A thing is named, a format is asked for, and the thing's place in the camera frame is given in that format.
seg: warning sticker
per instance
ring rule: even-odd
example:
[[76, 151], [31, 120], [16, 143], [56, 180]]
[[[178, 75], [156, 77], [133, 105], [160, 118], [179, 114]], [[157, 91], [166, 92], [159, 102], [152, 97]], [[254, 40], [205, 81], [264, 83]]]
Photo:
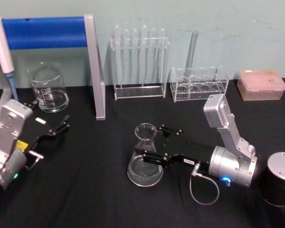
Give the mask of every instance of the warning sticker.
[[17, 144], [16, 144], [17, 149], [24, 151], [27, 147], [28, 147], [28, 144], [26, 142], [23, 142], [20, 140], [17, 141]]

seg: glass flask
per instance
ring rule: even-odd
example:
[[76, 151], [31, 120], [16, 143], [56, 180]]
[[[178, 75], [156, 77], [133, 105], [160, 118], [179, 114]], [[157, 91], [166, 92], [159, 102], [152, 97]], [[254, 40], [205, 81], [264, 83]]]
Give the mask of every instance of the glass flask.
[[[136, 147], [143, 150], [156, 152], [154, 138], [156, 136], [156, 127], [150, 123], [141, 123], [135, 128]], [[140, 187], [150, 187], [160, 181], [163, 174], [163, 168], [143, 161], [143, 156], [135, 151], [128, 165], [127, 174], [129, 179]]]

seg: test tube rack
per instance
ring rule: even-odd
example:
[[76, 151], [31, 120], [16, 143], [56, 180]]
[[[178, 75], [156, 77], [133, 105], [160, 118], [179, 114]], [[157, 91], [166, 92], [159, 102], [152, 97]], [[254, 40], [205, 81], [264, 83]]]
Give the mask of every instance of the test tube rack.
[[208, 99], [210, 95], [225, 94], [229, 79], [222, 66], [172, 68], [170, 88], [174, 102]]
[[169, 42], [164, 29], [116, 26], [110, 46], [115, 100], [166, 96]]

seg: black tablecloth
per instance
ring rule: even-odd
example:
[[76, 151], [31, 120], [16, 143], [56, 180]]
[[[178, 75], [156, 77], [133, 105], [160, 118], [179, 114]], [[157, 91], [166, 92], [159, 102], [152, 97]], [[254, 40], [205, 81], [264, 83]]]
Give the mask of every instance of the black tablecloth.
[[[174, 165], [154, 187], [139, 188], [126, 175], [139, 123], [183, 129], [197, 142], [223, 146], [208, 126], [205, 100], [174, 103], [167, 97], [114, 100], [107, 87], [106, 120], [96, 121], [92, 88], [67, 88], [68, 107], [58, 114], [35, 114], [56, 125], [70, 114], [69, 132], [54, 143], [41, 143], [44, 154], [29, 173], [22, 172], [0, 195], [0, 228], [285, 228], [285, 208], [264, 203], [257, 190], [220, 181], [221, 196], [212, 206], [194, 202], [189, 192], [192, 167]], [[33, 98], [19, 90], [21, 101]], [[240, 135], [258, 155], [285, 152], [285, 92], [279, 101], [244, 102], [230, 81], [227, 99]], [[203, 198], [214, 187], [195, 182]]]

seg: pipette tip box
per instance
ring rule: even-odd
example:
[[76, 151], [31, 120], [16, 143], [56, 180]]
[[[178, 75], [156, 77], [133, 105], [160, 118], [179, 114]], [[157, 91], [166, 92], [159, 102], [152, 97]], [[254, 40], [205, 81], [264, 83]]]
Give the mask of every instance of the pipette tip box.
[[276, 70], [242, 71], [237, 86], [244, 101], [279, 100], [285, 91], [285, 83]]

